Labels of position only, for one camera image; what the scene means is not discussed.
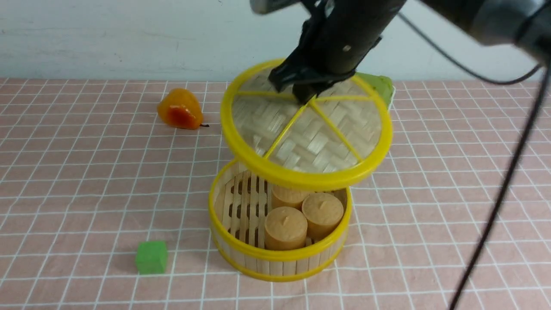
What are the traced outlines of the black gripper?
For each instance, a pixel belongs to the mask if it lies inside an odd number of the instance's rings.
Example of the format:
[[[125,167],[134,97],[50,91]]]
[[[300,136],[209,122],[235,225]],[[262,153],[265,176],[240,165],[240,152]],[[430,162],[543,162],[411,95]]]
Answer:
[[[404,0],[331,0],[303,51],[292,52],[268,80],[277,92],[293,85],[293,96],[309,100],[356,74],[356,69],[405,5]]]

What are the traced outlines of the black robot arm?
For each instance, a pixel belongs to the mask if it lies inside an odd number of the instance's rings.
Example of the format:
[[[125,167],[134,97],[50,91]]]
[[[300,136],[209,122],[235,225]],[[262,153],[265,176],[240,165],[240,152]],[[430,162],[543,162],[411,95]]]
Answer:
[[[425,5],[478,43],[510,44],[550,67],[548,0],[426,0]],[[350,79],[380,42],[403,0],[303,0],[310,18],[298,46],[270,71],[277,92],[292,86],[305,104],[334,84]]]

